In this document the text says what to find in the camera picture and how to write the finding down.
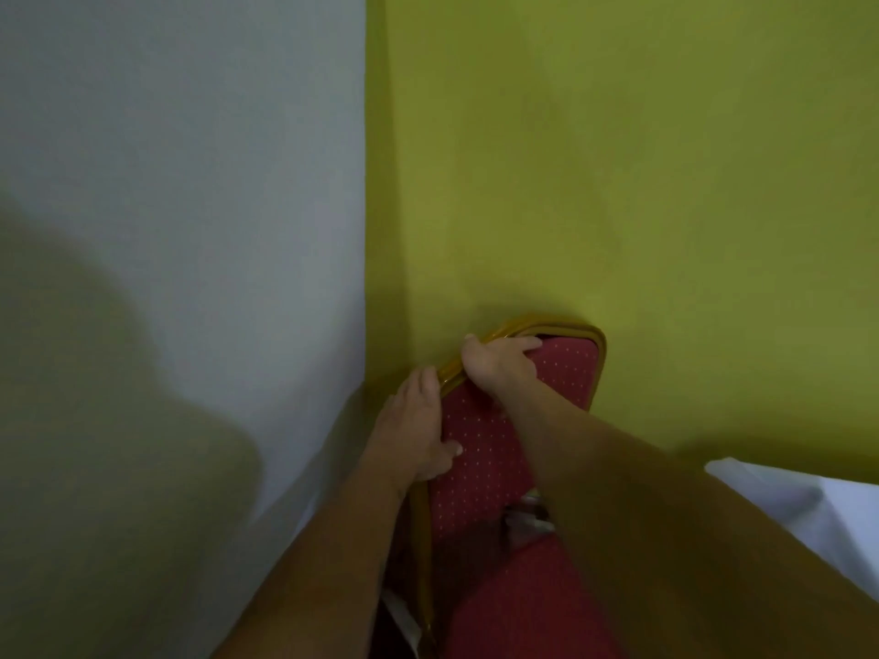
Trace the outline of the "red dotted gold-framed chair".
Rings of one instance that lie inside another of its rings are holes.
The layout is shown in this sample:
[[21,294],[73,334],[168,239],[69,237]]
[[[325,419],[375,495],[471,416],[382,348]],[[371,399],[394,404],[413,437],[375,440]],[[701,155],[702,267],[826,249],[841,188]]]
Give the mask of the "red dotted gold-framed chair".
[[625,659],[553,534],[521,444],[459,355],[438,372],[442,436],[464,449],[412,487],[382,602],[406,659]]

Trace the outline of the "person's left hand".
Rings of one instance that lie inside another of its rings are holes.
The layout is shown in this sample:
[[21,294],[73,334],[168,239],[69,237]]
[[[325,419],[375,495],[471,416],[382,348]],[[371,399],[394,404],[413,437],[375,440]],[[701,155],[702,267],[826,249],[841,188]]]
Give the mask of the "person's left hand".
[[412,371],[379,411],[363,464],[404,497],[413,484],[444,474],[422,474],[429,446],[442,438],[441,387],[435,367]]

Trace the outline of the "person's right hand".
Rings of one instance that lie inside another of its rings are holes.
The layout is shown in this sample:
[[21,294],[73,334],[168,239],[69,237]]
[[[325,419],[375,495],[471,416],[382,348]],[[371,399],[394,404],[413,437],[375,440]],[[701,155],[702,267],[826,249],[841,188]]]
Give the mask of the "person's right hand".
[[461,344],[461,363],[467,377],[479,389],[505,406],[536,384],[537,372],[528,356],[533,351],[526,356],[501,356],[499,339],[484,342],[467,334]]

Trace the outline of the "person's left forearm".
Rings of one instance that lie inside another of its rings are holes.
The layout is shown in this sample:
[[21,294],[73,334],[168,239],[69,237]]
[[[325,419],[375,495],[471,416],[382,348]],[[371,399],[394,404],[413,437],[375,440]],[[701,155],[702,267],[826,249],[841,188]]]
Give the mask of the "person's left forearm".
[[417,463],[369,450],[291,543],[212,659],[366,659]]

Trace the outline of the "white tablecloth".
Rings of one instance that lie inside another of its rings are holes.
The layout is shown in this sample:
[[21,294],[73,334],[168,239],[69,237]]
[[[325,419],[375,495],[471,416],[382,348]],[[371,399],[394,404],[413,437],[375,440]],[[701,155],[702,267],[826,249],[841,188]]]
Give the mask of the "white tablecloth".
[[879,602],[879,485],[732,458],[704,469]]

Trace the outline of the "person's right forearm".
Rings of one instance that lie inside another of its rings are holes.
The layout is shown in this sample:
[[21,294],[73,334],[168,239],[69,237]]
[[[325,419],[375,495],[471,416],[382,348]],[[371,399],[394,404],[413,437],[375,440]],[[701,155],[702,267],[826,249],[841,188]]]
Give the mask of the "person's right forearm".
[[879,603],[736,491],[537,378],[478,384],[629,659],[879,659]]

